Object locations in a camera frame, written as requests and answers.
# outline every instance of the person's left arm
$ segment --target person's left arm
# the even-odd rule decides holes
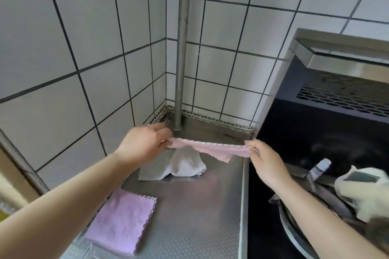
[[[170,136],[163,123],[131,129],[114,153],[1,222],[0,259],[59,258],[110,192]]]

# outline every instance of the person's left hand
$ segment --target person's left hand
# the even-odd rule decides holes
[[[172,132],[169,128],[165,128],[164,123],[134,127],[113,154],[125,163],[135,162],[141,165],[154,159],[168,145],[171,145],[171,142],[166,140],[171,136]]]

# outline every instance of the vertical pipe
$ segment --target vertical pipe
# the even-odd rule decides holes
[[[182,94],[184,92],[184,72],[186,56],[186,38],[188,34],[189,1],[178,3],[177,69],[175,77],[174,130],[181,129]]]

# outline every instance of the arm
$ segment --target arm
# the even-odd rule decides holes
[[[124,178],[170,143],[163,123],[135,127],[119,148],[0,223],[0,258],[59,258]]]
[[[279,154],[259,140],[246,142],[250,158],[262,181],[279,195],[321,259],[388,257],[357,231],[320,204],[288,173]]]

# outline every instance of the cloth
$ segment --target cloth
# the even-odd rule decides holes
[[[97,213],[85,238],[122,256],[133,254],[154,211],[156,198],[115,190]]]
[[[366,174],[368,179],[364,175],[353,177],[355,172]],[[336,179],[334,187],[337,195],[355,209],[359,220],[367,223],[375,216],[389,217],[389,178],[383,170],[352,166]]]
[[[139,180],[161,180],[169,174],[174,176],[201,175],[207,169],[199,152],[190,146],[166,149],[153,161],[140,168]]]
[[[168,146],[171,149],[179,149],[186,146],[191,146],[200,153],[206,153],[215,157],[216,159],[228,163],[233,155],[243,158],[249,157],[251,147],[247,145],[233,145],[233,144],[216,144],[212,142],[201,142],[182,138],[168,138],[172,144]]]

